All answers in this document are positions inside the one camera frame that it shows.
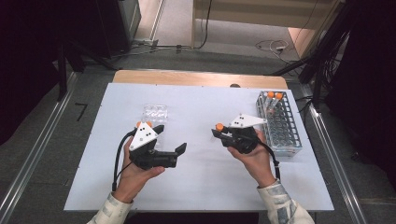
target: white tabletop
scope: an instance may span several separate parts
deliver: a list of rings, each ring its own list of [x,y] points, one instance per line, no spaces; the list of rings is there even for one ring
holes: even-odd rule
[[[167,105],[168,120],[161,134],[163,150],[174,151],[182,143],[187,143],[187,149],[178,158],[176,168],[150,179],[135,198],[134,210],[265,209],[257,183],[211,132],[216,123],[228,124],[239,113],[257,116],[255,105],[260,91],[264,89],[110,83],[64,210],[100,209],[111,191],[118,145],[141,119],[145,104]],[[277,158],[282,184],[307,210],[333,210],[292,93],[286,92],[304,148],[293,158]]]

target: black cable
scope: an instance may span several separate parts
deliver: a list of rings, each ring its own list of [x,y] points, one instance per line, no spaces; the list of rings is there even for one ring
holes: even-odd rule
[[[204,1],[201,1],[201,8],[204,8]],[[201,22],[200,22],[200,28],[201,28],[201,44],[203,43],[202,41],[202,34],[204,33],[204,27],[203,27],[203,23],[204,20],[202,19],[204,17],[204,11],[201,10]]]
[[[210,9],[211,9],[211,8],[212,8],[212,0],[210,0],[210,2],[209,2],[209,8],[207,9],[204,43],[202,43],[200,47],[195,48],[195,49],[201,49],[201,48],[205,45],[205,43],[206,43],[206,40],[207,40],[207,25],[209,24],[209,15],[210,15]]]
[[[296,43],[297,43],[297,39],[298,39],[298,37],[299,37],[299,35],[300,35],[300,32],[301,32],[301,31],[305,28],[305,26],[311,21],[311,17],[312,17],[312,15],[314,14],[315,8],[317,8],[317,4],[318,4],[318,0],[317,0],[317,2],[314,4],[314,7],[312,8],[311,14],[310,14],[309,17],[308,17],[308,21],[306,21],[306,23],[305,23],[305,25],[303,26],[303,28],[301,28],[300,31],[298,32],[297,37],[296,37],[296,40],[294,41],[294,46],[295,46]]]
[[[185,46],[185,45],[156,45],[152,46],[154,48],[164,48],[164,49],[174,49],[174,48],[180,48],[180,49],[193,49],[191,46]]]
[[[114,179],[113,179],[113,184],[111,186],[112,187],[112,191],[116,191],[116,189],[117,189],[117,179],[119,178],[119,175],[117,174],[117,171],[119,169],[119,160],[120,160],[120,153],[121,153],[121,150],[122,150],[122,146],[123,146],[125,140],[128,137],[134,135],[135,133],[136,133],[136,130],[133,130],[133,131],[125,134],[125,136],[122,138],[122,140],[120,142],[119,148],[117,150],[116,163],[115,163],[115,166],[114,166]]]
[[[306,116],[308,115],[309,112],[309,107],[312,105],[313,99],[309,100],[308,103],[305,105],[304,113],[303,113],[303,118],[304,122],[303,125],[306,126]]]
[[[268,147],[266,144],[264,144],[264,142],[262,142],[262,140],[260,140],[259,137],[257,137],[257,141],[260,145],[265,147],[265,149],[270,153],[271,157],[273,158],[273,163],[275,166],[275,176],[277,179],[280,180],[279,161],[276,160],[274,151],[270,147]]]
[[[323,76],[322,86],[327,91],[330,91],[332,89],[331,81],[335,75],[334,70],[337,67],[336,62],[340,62],[339,60],[336,59],[336,56],[337,56],[341,46],[346,43],[348,37],[349,37],[348,31],[345,31],[341,34],[341,37],[337,40],[337,42],[334,44],[333,48],[330,50],[328,60],[324,62],[324,68],[323,68],[322,72],[318,73],[319,75]]]
[[[312,95],[310,95],[310,96],[305,96],[305,97],[301,97],[301,98],[295,99],[295,101],[297,102],[297,101],[301,101],[301,100],[312,99],[313,97],[314,97],[314,96],[312,96]]]
[[[330,16],[331,16],[331,14],[330,14],[330,13],[329,13],[329,14],[327,14],[327,17],[326,17],[326,19],[324,19],[324,21],[326,21],[327,19],[329,19],[329,18],[330,18]],[[316,47],[318,47],[318,46],[319,46],[320,38],[322,37],[322,34],[323,34],[323,32],[324,32],[324,31],[322,31],[322,32],[320,33],[319,37],[318,37],[318,40],[317,40]]]
[[[122,169],[119,171],[119,174],[117,175],[117,179],[120,177],[121,173],[122,173],[126,168],[128,168],[128,166],[130,166],[132,163],[134,163],[134,162],[133,162],[133,161],[129,162],[128,165],[126,165],[124,168],[122,168]]]

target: black equipment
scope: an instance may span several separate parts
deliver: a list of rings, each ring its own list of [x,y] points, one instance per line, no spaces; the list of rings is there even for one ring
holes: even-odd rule
[[[361,160],[380,167],[396,189],[395,21],[393,1],[360,1],[325,102],[345,123]]]
[[[241,154],[248,154],[253,151],[258,144],[265,147],[273,158],[275,166],[276,178],[280,179],[279,161],[276,160],[274,151],[264,144],[257,136],[253,127],[247,128],[231,128],[222,127],[220,131],[212,129],[213,136],[221,139],[224,147],[234,147]]]
[[[152,130],[154,130],[156,134],[160,134],[163,132],[163,129],[164,129],[163,125],[158,125],[154,127]],[[143,170],[148,170],[156,166],[162,166],[164,168],[169,168],[169,167],[174,168],[177,165],[177,157],[186,151],[187,143],[183,143],[182,145],[177,147],[175,149],[175,152],[158,151],[154,149],[155,144],[157,143],[157,139],[154,139],[150,142],[147,142],[142,147],[139,147],[132,151],[130,150],[129,159],[131,160],[131,162],[127,166],[122,168],[122,170],[118,173],[120,153],[123,144],[128,137],[135,136],[136,132],[137,132],[137,128],[134,128],[133,131],[125,134],[125,136],[122,138],[120,142],[119,149],[117,151],[116,163],[114,167],[114,181],[112,185],[113,191],[115,191],[117,188],[117,179],[119,178],[122,171],[132,163],[134,163],[137,167],[140,167]]]
[[[357,2],[356,0],[346,1],[326,34],[318,43],[318,46],[310,55],[271,74],[271,76],[282,76],[306,64],[299,75],[299,80],[301,83],[307,84],[315,77],[312,103],[318,112],[320,90],[323,80],[326,78],[326,65],[335,58],[338,50],[347,38],[350,28],[356,21]]]

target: metal frame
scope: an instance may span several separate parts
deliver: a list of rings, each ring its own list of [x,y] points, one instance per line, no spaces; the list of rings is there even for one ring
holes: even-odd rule
[[[312,95],[312,91],[308,84],[302,85],[302,92],[304,96]],[[344,166],[340,162],[337,152],[335,151],[334,145],[332,144],[332,139],[330,138],[330,135],[327,132],[323,117],[319,113],[317,113],[317,110],[314,108],[313,105],[309,106],[309,110],[311,112],[311,116],[315,123],[315,126],[317,127],[320,140],[323,144],[327,158],[329,159],[330,165],[332,167],[332,171],[334,172],[335,179],[338,183],[338,187],[340,188],[341,193],[343,194],[346,207],[349,210],[349,214],[353,220],[353,223],[356,224],[368,223],[363,211],[361,210],[361,204],[359,202],[359,199],[356,196],[355,191],[353,190],[352,185],[349,182]]]
[[[73,72],[67,82],[69,91],[65,94],[62,101],[56,103],[51,115],[49,116],[49,119],[47,120],[46,125],[44,126],[37,140],[35,141],[35,145],[33,146],[25,162],[23,163],[23,166],[21,167],[17,176],[8,187],[6,196],[4,197],[0,206],[0,223],[8,223],[8,220],[11,217],[15,206],[17,205],[20,197],[22,196],[30,177],[35,170],[35,167],[37,166],[42,154],[46,149],[47,143],[50,140],[52,133],[55,130],[56,125],[58,124],[58,121],[67,106],[67,103],[69,102],[71,95],[73,94],[77,80],[77,75]]]
[[[157,33],[158,23],[160,22],[160,17],[163,14],[164,6],[165,6],[165,0],[161,0],[160,7],[158,8],[158,11],[157,11],[157,16],[155,17],[154,24],[152,26],[151,33],[149,35],[150,40],[153,40],[155,37],[155,34]]]

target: cable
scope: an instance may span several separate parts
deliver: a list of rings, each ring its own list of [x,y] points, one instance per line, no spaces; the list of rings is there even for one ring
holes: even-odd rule
[[[149,45],[144,45],[144,46],[140,46],[139,48],[143,48],[143,47],[151,47],[151,46],[149,46]],[[168,47],[168,48],[163,48],[163,47],[161,47],[161,48],[151,49],[151,50],[148,50],[148,51],[142,51],[142,52],[137,52],[137,53],[119,54],[119,55],[115,55],[115,56],[113,56],[113,57],[116,58],[116,57],[123,57],[123,56],[128,56],[128,55],[141,55],[141,54],[157,52],[157,51],[165,50],[165,49],[175,49],[175,50],[179,50],[179,49],[183,49],[183,48],[170,48],[170,47]]]
[[[301,113],[303,111],[303,118],[304,118],[303,119],[303,125],[304,126],[305,126],[305,122],[306,122],[306,115],[308,114],[307,112],[309,110],[309,106],[311,106],[311,104],[312,104],[312,101],[313,101],[313,99],[308,100],[305,103],[305,106],[301,110],[298,111],[299,113]]]
[[[305,96],[305,97],[301,97],[301,98],[298,98],[298,99],[295,99],[294,101],[301,101],[301,100],[307,100],[307,99],[312,99],[314,96],[313,95],[310,95],[310,96]]]
[[[263,147],[265,147],[265,149],[270,153],[271,157],[273,158],[273,163],[274,163],[274,166],[275,166],[276,178],[280,180],[279,161],[276,160],[274,151],[270,147],[268,147],[266,144],[264,144],[264,142],[262,142],[262,140],[260,140],[259,137],[257,137],[257,142],[260,145],[262,145]]]
[[[120,177],[121,173],[128,168],[128,166],[130,166],[132,163],[134,163],[133,161],[129,162],[128,165],[126,165],[124,168],[121,169],[121,171],[119,172],[119,174],[117,175],[117,179]]]
[[[305,25],[303,26],[303,28],[301,28],[300,31],[298,32],[297,37],[296,37],[296,39],[295,39],[295,41],[294,41],[294,46],[295,46],[296,43],[297,43],[297,39],[298,39],[298,37],[300,36],[300,32],[301,32],[301,31],[305,28],[305,26],[311,21],[311,17],[312,17],[312,15],[314,14],[315,9],[317,8],[317,4],[318,4],[318,0],[315,2],[314,7],[312,8],[311,14],[310,14],[309,17],[308,17],[308,21],[306,21],[306,23],[305,23]]]
[[[301,69],[300,73],[304,70],[302,67],[297,67],[297,68]],[[293,72],[296,74],[296,76],[295,76],[295,75],[292,75],[290,72],[288,72],[289,76],[291,76],[291,77],[298,77],[298,76],[300,75],[300,73],[296,71],[297,68],[294,68],[294,69],[293,69]]]
[[[341,37],[337,40],[334,47],[331,49],[329,58],[324,62],[324,67],[322,73],[319,73],[323,76],[322,86],[327,90],[330,91],[332,89],[332,78],[335,75],[335,71],[338,67],[337,62],[341,62],[336,59],[337,54],[341,46],[347,41],[349,38],[349,32],[343,32]]]
[[[123,146],[123,144],[124,144],[124,142],[125,142],[125,140],[128,138],[128,137],[130,137],[130,136],[132,136],[132,135],[134,135],[136,133],[136,130],[133,130],[133,131],[131,131],[131,132],[129,132],[129,133],[127,133],[127,134],[125,134],[125,136],[122,138],[122,140],[121,140],[121,142],[120,142],[120,145],[119,145],[119,148],[118,148],[118,150],[117,150],[117,156],[116,156],[116,162],[115,162],[115,166],[114,166],[114,179],[113,179],[113,184],[112,184],[112,191],[116,191],[116,189],[117,189],[117,179],[119,178],[119,175],[120,174],[117,174],[117,170],[119,169],[119,160],[120,160],[120,153],[121,153],[121,150],[122,150],[122,146]]]
[[[205,45],[205,43],[206,43],[206,40],[207,40],[207,25],[209,24],[209,15],[210,15],[210,9],[212,8],[212,2],[213,2],[213,1],[210,0],[210,2],[209,2],[209,8],[207,9],[204,43],[202,43],[200,47],[195,48],[195,49],[201,49],[201,48]]]
[[[262,46],[260,45],[261,43],[265,43],[265,42],[270,42],[269,44],[269,49],[263,49]],[[280,47],[276,47],[276,50],[278,50],[278,53],[276,53],[276,51],[274,51],[273,49],[273,44],[274,43],[279,43],[279,42],[283,42],[286,45],[284,46],[280,46]],[[283,58],[280,57],[280,54],[283,52],[283,50],[285,50],[287,47],[289,46],[289,42],[286,40],[262,40],[259,43],[255,44],[256,49],[262,50],[262,51],[271,51],[278,59],[282,60],[285,63],[291,63],[289,61],[284,60]]]
[[[204,8],[204,1],[201,1],[201,8]],[[204,11],[201,10],[201,45],[203,43],[202,41],[202,34],[204,33],[204,27],[203,27],[203,17],[204,17]]]

